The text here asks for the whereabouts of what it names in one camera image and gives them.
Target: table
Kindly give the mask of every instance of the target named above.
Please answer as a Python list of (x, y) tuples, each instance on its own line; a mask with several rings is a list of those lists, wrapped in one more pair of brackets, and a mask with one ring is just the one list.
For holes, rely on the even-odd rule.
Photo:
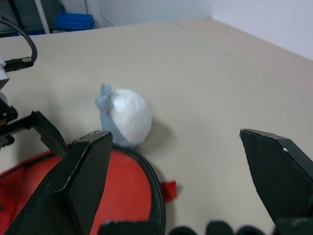
[[(3, 89), (21, 117), (40, 110), (72, 141), (101, 128), (101, 83), (134, 90), (155, 119), (138, 150), (160, 180), (179, 184), (167, 230), (187, 225), (203, 234), (213, 219), (272, 230), (239, 131), (291, 138), (312, 158), (313, 61), (210, 18), (32, 38), (35, 66), (10, 73)], [(0, 39), (5, 59), (28, 53), (21, 37)], [(1, 150), (0, 171), (43, 150), (35, 132), (19, 133)]]

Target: black mechanical part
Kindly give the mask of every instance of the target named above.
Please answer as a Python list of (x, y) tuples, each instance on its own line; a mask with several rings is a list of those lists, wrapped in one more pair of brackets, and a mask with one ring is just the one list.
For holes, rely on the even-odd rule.
[(0, 99), (0, 126), (18, 118), (18, 112)]
[(58, 129), (39, 111), (19, 120), (0, 126), (0, 147), (10, 144), (12, 134), (23, 129), (34, 128), (40, 135), (41, 141), (55, 154), (65, 157), (68, 147)]
[(112, 134), (76, 142), (42, 180), (5, 235), (88, 235), (107, 175)]
[(211, 221), (206, 227), (206, 235), (234, 235), (234, 233), (224, 221)]
[(243, 129), (240, 138), (255, 188), (277, 232), (313, 234), (309, 222), (301, 220), (311, 222), (313, 215), (313, 162), (290, 139), (275, 134)]
[(9, 80), (10, 80), (9, 77), (4, 78), (4, 79), (1, 79), (1, 80), (0, 80), (0, 89), (2, 89), (2, 88), (7, 84), (7, 82), (8, 82)]
[(107, 222), (98, 235), (161, 235), (161, 227), (154, 221)]
[(252, 226), (244, 226), (237, 231), (236, 235), (265, 235), (265, 234)]
[(188, 227), (178, 227), (173, 229), (169, 235), (197, 235), (195, 231)]
[[(93, 134), (97, 134), (97, 133), (100, 133), (101, 131), (96, 131), (96, 132), (93, 132), (91, 134), (88, 134), (82, 138), (80, 138), (79, 140), (82, 140), (83, 138), (89, 136), (89, 135), (93, 135)], [(69, 149), (71, 149), (75, 143), (77, 141), (74, 141), (71, 145), (69, 145)], [(120, 152), (124, 152), (126, 153), (127, 155), (129, 155), (132, 159), (134, 159), (141, 167), (142, 169), (145, 171), (145, 174), (149, 180), (149, 183), (150, 183), (150, 187), (151, 187), (151, 201), (152, 201), (152, 205), (151, 205), (151, 211), (150, 211), (150, 216), (149, 216), (149, 221), (138, 221), (139, 223), (139, 226), (143, 225), (147, 228), (147, 226), (150, 225), (150, 222), (152, 224), (153, 227), (155, 227), (156, 225), (158, 225), (158, 229), (156, 231), (159, 231), (160, 233), (157, 233), (157, 235), (163, 235), (164, 234), (164, 231), (165, 231), (165, 204), (164, 204), (164, 199), (163, 199), (163, 194), (162, 194), (162, 191), (161, 191), (161, 186), (160, 186), (160, 183), (159, 183), (159, 180), (154, 172), (154, 170), (152, 169), (151, 165), (148, 163), (148, 161), (141, 155), (139, 154), (138, 152), (136, 152), (135, 150), (131, 149), (131, 148), (126, 148), (126, 147), (121, 147), (119, 145), (116, 145), (116, 144), (113, 144), (112, 145), (112, 149), (116, 149)], [(41, 156), (40, 158), (38, 159), (35, 159), (31, 162), (26, 162), (24, 165), (20, 165), (20, 167), (23, 167), (23, 166), (29, 166), (29, 165), (33, 165), (33, 164), (36, 164), (37, 162), (40, 162), (40, 161), (44, 161), (48, 158), (51, 158), (51, 157), (54, 157), (55, 154), (53, 153), (48, 153), (46, 155), (43, 155)], [(113, 231), (115, 229), (117, 229), (116, 233), (112, 233), (112, 234), (119, 234), (118, 231), (120, 231), (119, 229), (123, 229), (125, 228), (125, 226), (127, 227), (128, 224), (127, 222), (126, 225), (124, 226), (123, 223), (125, 221), (121, 221), (121, 222), (114, 222), (115, 224), (114, 225), (110, 225), (108, 228), (106, 228), (107, 225), (109, 225), (109, 223), (105, 223), (101, 226), (101, 229), (100, 231), (102, 232), (99, 232), (99, 234), (110, 234), (110, 233), (107, 233), (107, 231)], [(138, 230), (136, 234), (140, 234), (139, 232), (142, 231), (144, 232), (146, 228), (143, 228), (142, 230)]]
[(5, 61), (6, 65), (4, 66), (4, 70), (6, 72), (10, 72), (10, 71), (26, 69), (28, 67), (33, 66), (36, 59), (37, 59), (37, 56), (38, 56), (37, 48), (36, 48), (34, 42), (31, 40), (31, 38), (28, 36), (28, 34), (24, 30), (22, 30), (21, 28), (19, 28), (15, 24), (13, 24), (6, 17), (0, 16), (0, 24), (1, 23), (15, 29), (19, 34), (21, 34), (26, 39), (26, 41), (28, 42), (28, 44), (32, 50), (32, 54), (30, 57), (6, 60)]

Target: white wall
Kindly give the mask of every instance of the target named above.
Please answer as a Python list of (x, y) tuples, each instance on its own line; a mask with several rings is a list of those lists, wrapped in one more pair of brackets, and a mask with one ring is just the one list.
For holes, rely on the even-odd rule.
[(208, 0), (218, 20), (313, 60), (312, 0)]
[(65, 7), (66, 12), (86, 14), (86, 4), (84, 0), (59, 0)]
[(213, 16), (313, 60), (313, 0), (86, 1), (98, 27)]
[(99, 0), (114, 25), (164, 22), (209, 16), (208, 0)]

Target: foam ball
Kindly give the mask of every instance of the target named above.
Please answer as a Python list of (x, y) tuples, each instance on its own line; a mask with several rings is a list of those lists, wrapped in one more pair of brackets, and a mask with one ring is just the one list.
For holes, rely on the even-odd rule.
[(114, 143), (133, 147), (146, 140), (152, 113), (141, 95), (127, 89), (111, 92), (110, 86), (102, 85), (96, 105), (102, 112), (102, 128), (113, 132)]

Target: red strap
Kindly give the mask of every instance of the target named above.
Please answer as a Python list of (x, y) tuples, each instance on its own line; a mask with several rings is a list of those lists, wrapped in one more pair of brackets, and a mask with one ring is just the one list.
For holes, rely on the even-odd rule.
[(165, 203), (173, 201), (177, 197), (176, 181), (161, 182), (161, 189)]
[(0, 234), (4, 234), (12, 222), (17, 200), (20, 196), (24, 167), (0, 178)]

